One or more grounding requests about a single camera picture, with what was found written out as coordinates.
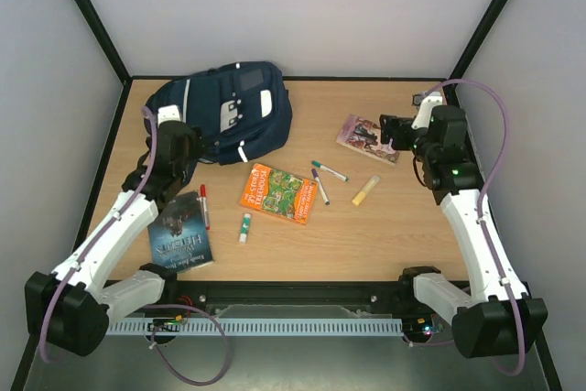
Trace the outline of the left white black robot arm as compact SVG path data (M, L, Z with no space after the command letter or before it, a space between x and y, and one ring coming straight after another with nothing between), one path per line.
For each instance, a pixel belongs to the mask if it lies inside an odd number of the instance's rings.
M50 274L35 272L25 284L27 329L49 363L48 346L85 356L110 325L161 299L164 268L148 264L115 284L108 277L129 245L179 193L189 168L205 150L201 130L180 121L151 125L149 163L130 173L114 206Z

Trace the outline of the green white glue stick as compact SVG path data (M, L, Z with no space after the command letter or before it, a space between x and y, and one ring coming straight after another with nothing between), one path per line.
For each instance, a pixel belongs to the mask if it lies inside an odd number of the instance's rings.
M239 234L239 242L241 244L245 244L248 238L250 226L251 226L252 215L250 213L245 213L243 217L243 221L241 224L241 230Z

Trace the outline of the pink purple paperback book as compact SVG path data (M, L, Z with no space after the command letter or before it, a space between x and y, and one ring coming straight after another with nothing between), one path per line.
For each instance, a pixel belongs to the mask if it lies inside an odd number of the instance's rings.
M382 143L381 127L378 123L354 114L350 114L344 122L336 142L390 165L395 165L400 155L390 144Z

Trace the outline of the orange treehouse book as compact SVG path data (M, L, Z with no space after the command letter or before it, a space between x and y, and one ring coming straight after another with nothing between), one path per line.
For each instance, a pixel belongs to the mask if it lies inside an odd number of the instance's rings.
M317 192L314 180L254 164L239 202L247 209L306 225Z

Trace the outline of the purple capped marker pen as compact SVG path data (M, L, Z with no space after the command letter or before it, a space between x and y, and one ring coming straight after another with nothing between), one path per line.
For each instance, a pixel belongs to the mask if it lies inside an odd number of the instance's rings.
M330 199L329 199L329 197L328 197L328 195L326 193L326 190L323 187L323 184L321 182L321 179L320 179L320 176L319 176L318 171L315 168L312 168L311 169L311 173L312 173L312 176L313 176L314 180L318 184L318 189L319 189L319 192L320 192L320 196L322 197L322 199L324 201L324 204L325 205L330 205L331 201L330 201Z

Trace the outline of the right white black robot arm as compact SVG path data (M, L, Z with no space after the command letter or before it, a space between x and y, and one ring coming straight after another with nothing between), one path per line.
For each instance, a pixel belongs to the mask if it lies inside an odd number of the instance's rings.
M525 356L548 310L530 296L505 254L479 169L466 150L465 112L439 104L421 108L414 118L381 115L379 123L382 143L412 152L421 163L423 182L456 237L470 287L464 292L435 267L411 267L402 274L401 303L410 310L433 309L450 325L466 358Z

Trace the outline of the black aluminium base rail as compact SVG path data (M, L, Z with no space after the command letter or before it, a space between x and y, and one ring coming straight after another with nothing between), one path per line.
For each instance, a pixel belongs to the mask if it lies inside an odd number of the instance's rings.
M160 304L177 303L187 296L191 304L210 312L231 305L341 306L376 315L427 316L435 311L418 301L399 281L185 281L170 286Z

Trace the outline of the dark Wuthering Heights book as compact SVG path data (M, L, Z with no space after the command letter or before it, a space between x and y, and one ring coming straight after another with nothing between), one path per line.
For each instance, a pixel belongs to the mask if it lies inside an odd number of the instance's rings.
M147 231L155 265L181 273L214 261L197 191L178 195Z

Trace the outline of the red marker pen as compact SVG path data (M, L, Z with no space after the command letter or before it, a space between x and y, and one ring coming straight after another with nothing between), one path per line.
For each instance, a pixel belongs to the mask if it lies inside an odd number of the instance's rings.
M210 231L211 225L210 225L210 216L209 216L209 208L208 208L207 192L206 192L205 184L200 185L200 203L201 203L201 212L202 212L202 217L204 220L205 228L207 231Z

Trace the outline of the yellow highlighter pen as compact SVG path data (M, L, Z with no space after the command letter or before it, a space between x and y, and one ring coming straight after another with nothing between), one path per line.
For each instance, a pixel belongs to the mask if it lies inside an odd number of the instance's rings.
M379 181L380 177L378 175L373 175L353 197L353 205L359 206L364 201L369 192L379 183Z

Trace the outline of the green capped marker pen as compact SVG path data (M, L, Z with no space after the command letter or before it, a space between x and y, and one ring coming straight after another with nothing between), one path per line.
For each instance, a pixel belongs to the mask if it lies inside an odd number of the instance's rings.
M338 179L340 179L342 181L348 181L349 180L349 178L347 176L343 175L342 173L340 173L340 172L338 172L338 171L336 171L336 170L334 170L334 169L332 169L330 167L327 167L327 166L323 165L322 163L320 163L320 162L318 162L316 160L312 160L311 161L311 164L314 167L316 167L316 168L319 168L321 170L324 170L324 171L327 171L327 172L331 173L333 176L335 176L336 178L338 178Z

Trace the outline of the black frame post left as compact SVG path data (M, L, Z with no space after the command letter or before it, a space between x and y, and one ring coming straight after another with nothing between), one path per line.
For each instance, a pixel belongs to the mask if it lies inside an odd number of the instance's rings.
M85 19L89 29L93 33L103 54L109 61L114 73L121 83L127 83L131 80L131 75L126 68L118 50L116 49L106 27L103 24L92 0L73 0Z

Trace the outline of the black frame post right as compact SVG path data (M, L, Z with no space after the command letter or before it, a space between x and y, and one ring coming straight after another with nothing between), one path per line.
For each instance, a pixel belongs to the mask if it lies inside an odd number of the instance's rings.
M496 20L499 18L509 0L491 0L486 10L484 11L477 27L472 33L463 53L459 57L454 69L452 70L449 79L462 78L472 61L482 47L484 41L490 34Z

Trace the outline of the black frame post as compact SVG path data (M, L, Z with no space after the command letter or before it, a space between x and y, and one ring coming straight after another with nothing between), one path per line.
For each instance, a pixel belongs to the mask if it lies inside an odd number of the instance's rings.
M459 57L454 69L452 70L449 79L462 78L472 61L482 47L484 41L490 34L496 20L499 18L509 0L491 0L486 10L484 11L477 27L472 33L463 53Z
M92 0L73 0L85 19L89 29L93 33L103 54L109 61L114 73L121 83L127 83L131 80L131 75L126 68L118 50L116 49L106 27L103 24Z

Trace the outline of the navy blue student backpack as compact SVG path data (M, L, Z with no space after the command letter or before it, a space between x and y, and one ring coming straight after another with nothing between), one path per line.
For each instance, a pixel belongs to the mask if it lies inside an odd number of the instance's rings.
M176 105L201 130L202 163L248 162L284 146L292 107L281 70L268 61L236 62L170 81L151 95L152 112Z

